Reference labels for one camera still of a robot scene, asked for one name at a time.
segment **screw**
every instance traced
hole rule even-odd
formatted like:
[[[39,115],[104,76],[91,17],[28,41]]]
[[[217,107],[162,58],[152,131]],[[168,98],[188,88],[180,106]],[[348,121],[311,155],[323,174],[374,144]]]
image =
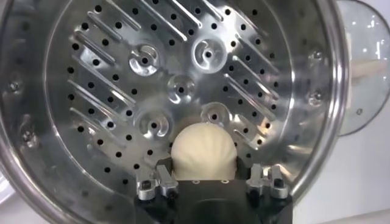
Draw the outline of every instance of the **screw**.
[[[359,108],[358,110],[356,110],[356,114],[357,115],[361,115],[363,113],[363,109],[362,108]]]

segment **white countertop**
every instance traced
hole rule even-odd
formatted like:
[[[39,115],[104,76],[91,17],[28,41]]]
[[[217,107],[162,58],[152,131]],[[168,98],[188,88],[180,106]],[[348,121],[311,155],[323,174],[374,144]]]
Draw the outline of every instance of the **white countertop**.
[[[390,1],[365,0],[390,21]],[[341,137],[313,187],[296,206],[294,223],[317,224],[390,209],[390,103],[363,130]],[[388,221],[388,213],[381,213]],[[1,223],[47,224],[19,196],[0,205]]]

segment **perforated steel tray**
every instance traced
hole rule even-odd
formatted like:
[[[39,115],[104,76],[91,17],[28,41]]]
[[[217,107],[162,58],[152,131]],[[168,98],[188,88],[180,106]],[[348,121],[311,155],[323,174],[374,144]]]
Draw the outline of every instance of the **perforated steel tray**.
[[[8,1],[5,174],[52,222],[134,223],[135,176],[211,122],[299,197],[344,110],[338,19],[328,0]]]

